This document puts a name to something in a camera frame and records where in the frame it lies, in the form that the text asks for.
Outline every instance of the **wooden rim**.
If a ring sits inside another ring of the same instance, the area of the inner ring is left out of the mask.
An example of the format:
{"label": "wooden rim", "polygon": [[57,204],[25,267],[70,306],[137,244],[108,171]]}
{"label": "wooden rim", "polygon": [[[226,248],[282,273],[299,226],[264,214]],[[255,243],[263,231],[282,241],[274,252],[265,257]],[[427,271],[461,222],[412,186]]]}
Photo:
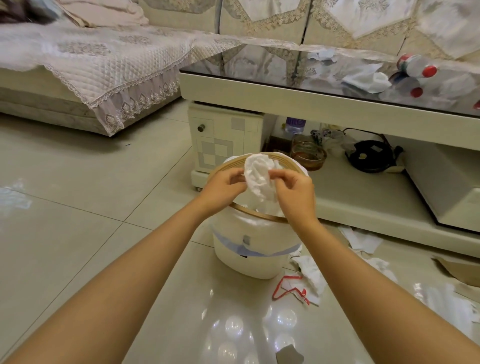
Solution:
{"label": "wooden rim", "polygon": [[[234,158],[232,160],[229,160],[228,162],[218,166],[217,168],[215,168],[213,171],[210,172],[210,175],[207,178],[207,183],[215,175],[215,173],[220,172],[221,170],[228,170],[230,168],[238,168],[238,167],[242,168],[245,165],[245,160],[249,156],[251,156],[252,154],[253,153],[246,154],[246,155],[240,156],[240,157],[236,157],[236,158]],[[287,157],[283,154],[272,153],[272,152],[262,152],[262,153],[257,153],[257,154],[266,154],[266,155],[268,155],[268,157],[270,159],[278,160],[278,162],[280,163],[280,165],[283,168],[288,169],[288,170],[294,170],[295,172],[301,173],[303,175],[305,174],[305,172],[302,171],[302,169],[298,166],[298,164],[296,164],[291,158],[289,158],[289,157]],[[263,214],[261,212],[257,212],[257,211],[251,210],[249,208],[246,208],[246,207],[244,207],[242,205],[239,205],[235,202],[232,202],[230,204],[230,206],[233,207],[234,209],[238,210],[238,211],[241,211],[241,212],[245,213],[245,214],[255,216],[256,218],[261,218],[261,219],[268,220],[268,221],[281,222],[281,223],[284,223],[284,224],[288,224],[287,218],[283,218],[283,217],[280,217],[280,216]]]}

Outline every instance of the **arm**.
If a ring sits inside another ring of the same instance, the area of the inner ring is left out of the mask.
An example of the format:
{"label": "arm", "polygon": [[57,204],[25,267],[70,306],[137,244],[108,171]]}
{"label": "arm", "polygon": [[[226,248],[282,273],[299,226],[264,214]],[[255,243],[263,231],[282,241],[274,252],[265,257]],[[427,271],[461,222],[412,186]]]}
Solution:
{"label": "arm", "polygon": [[121,363],[195,229],[247,188],[236,168],[96,275],[7,359],[18,363]]}
{"label": "arm", "polygon": [[272,170],[280,206],[376,363],[480,363],[480,347],[343,246],[317,220],[312,180]]}

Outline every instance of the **forearm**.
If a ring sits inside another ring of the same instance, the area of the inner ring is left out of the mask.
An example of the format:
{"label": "forearm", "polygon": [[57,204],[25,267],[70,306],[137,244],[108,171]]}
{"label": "forearm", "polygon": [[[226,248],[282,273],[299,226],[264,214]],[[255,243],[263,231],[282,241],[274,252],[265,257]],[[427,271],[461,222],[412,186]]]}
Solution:
{"label": "forearm", "polygon": [[344,247],[320,223],[295,228],[376,363],[479,363],[480,348]]}
{"label": "forearm", "polygon": [[177,212],[87,283],[6,363],[121,363],[205,217],[195,200]]}

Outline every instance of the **left hand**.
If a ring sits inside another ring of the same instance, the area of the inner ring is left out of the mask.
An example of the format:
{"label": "left hand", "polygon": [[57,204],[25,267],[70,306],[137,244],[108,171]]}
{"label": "left hand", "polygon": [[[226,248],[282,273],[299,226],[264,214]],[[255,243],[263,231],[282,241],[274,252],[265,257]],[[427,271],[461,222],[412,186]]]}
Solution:
{"label": "left hand", "polygon": [[217,172],[196,198],[207,217],[223,210],[247,190],[243,168]]}

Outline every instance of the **hand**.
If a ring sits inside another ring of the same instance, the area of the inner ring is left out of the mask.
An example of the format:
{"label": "hand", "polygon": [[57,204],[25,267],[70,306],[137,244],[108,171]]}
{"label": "hand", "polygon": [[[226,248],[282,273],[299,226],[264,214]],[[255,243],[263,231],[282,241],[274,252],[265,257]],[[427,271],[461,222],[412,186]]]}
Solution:
{"label": "hand", "polygon": [[269,170],[268,174],[275,180],[278,203],[293,228],[317,221],[315,190],[310,177],[293,170]]}
{"label": "hand", "polygon": [[243,168],[230,168],[217,172],[196,198],[206,217],[210,217],[230,205],[247,190]]}

